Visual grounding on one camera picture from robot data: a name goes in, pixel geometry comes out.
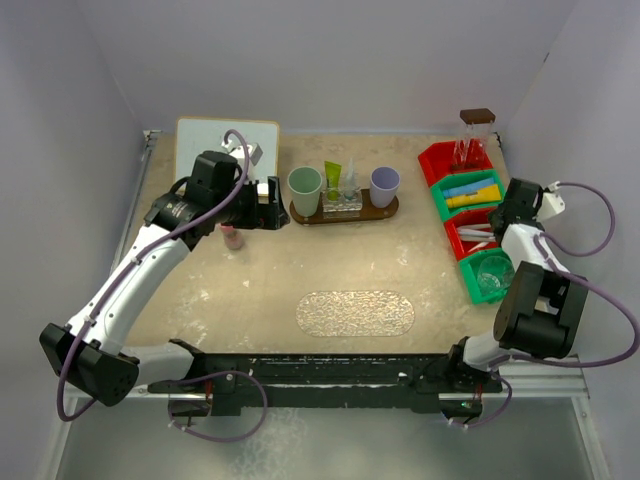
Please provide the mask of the white grey toothpaste tube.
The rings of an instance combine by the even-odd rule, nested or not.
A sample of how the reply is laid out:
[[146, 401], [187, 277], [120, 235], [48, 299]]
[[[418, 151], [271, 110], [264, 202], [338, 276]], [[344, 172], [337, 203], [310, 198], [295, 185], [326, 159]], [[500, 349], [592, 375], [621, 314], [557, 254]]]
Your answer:
[[354, 159], [349, 160], [343, 183], [343, 194], [346, 199], [356, 197], [358, 191], [357, 174]]

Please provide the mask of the clear acrylic toothbrush holder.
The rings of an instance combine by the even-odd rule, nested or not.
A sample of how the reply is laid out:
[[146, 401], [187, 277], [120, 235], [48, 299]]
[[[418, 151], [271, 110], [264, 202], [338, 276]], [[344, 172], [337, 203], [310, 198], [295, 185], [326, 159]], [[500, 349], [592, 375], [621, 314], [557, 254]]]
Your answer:
[[324, 219], [356, 219], [363, 209], [359, 188], [343, 192], [340, 189], [325, 190], [321, 198]]

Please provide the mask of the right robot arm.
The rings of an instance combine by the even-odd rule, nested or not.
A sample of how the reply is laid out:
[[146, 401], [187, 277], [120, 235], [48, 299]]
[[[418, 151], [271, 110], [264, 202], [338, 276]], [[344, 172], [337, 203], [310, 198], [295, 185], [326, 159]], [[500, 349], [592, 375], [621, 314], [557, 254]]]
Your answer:
[[445, 366], [446, 383], [467, 391], [500, 359], [524, 355], [535, 360], [563, 359], [572, 349], [588, 295], [564, 275], [568, 270], [548, 250], [541, 221], [564, 211], [557, 186], [544, 188], [512, 179], [504, 200], [489, 214], [515, 270], [493, 328], [455, 344]]

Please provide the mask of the purple plastic cup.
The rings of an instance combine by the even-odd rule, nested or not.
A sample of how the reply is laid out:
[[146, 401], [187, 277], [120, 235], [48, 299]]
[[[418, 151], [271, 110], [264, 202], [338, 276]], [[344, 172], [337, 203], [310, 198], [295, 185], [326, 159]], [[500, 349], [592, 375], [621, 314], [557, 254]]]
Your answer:
[[370, 200], [376, 208], [391, 204], [400, 185], [400, 175], [392, 167], [376, 168], [370, 176]]

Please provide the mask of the clear plastic cup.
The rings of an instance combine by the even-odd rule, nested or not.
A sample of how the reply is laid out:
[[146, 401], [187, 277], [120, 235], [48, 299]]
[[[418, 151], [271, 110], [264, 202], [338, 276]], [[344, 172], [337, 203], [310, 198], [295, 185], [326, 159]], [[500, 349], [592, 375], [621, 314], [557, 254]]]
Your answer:
[[483, 295], [500, 292], [511, 285], [514, 274], [509, 259], [498, 255], [488, 256], [478, 267], [476, 280], [479, 290]]

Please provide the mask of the clear jar brown lid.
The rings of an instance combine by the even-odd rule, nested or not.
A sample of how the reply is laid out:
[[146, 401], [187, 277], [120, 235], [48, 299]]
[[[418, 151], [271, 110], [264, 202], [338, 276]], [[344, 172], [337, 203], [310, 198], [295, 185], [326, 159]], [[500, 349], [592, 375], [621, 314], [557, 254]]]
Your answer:
[[496, 115], [488, 108], [473, 108], [461, 110], [459, 117], [462, 129], [454, 145], [453, 168], [480, 168]]

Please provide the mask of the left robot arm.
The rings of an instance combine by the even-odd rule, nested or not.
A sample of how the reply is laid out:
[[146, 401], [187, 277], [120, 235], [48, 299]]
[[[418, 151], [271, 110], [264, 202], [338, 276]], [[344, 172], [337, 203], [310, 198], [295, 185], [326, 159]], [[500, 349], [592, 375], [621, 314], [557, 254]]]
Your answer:
[[204, 365], [169, 342], [147, 354], [126, 354], [125, 340], [171, 271], [216, 226], [278, 230], [289, 222], [280, 181], [268, 193], [248, 179], [250, 164], [216, 151], [198, 155], [190, 175], [158, 197], [121, 263], [96, 295], [64, 325], [50, 323], [39, 343], [59, 378], [105, 406], [121, 402], [137, 385], [171, 380], [184, 392], [202, 387]]

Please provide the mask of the green plastic cup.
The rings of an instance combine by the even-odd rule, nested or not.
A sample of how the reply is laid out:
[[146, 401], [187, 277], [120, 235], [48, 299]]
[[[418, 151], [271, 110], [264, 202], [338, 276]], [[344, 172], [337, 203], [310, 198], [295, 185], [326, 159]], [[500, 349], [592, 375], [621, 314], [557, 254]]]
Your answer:
[[297, 167], [288, 175], [287, 184], [297, 214], [303, 217], [313, 216], [320, 201], [320, 172], [310, 166]]

